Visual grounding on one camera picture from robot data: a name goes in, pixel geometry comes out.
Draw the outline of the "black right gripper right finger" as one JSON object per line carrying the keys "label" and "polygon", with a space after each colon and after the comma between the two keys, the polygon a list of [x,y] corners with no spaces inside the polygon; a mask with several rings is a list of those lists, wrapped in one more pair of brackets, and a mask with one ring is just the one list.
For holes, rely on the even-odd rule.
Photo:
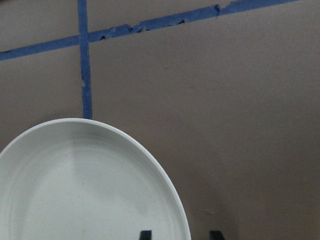
{"label": "black right gripper right finger", "polygon": [[209,238],[210,240],[225,240],[224,235],[219,230],[211,230],[209,232]]}

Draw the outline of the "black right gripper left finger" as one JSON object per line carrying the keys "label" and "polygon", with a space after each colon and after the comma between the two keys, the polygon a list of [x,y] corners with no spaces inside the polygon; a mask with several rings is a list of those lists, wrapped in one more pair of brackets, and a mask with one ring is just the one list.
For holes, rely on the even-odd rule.
{"label": "black right gripper left finger", "polygon": [[139,240],[152,240],[152,230],[142,230],[139,235]]}

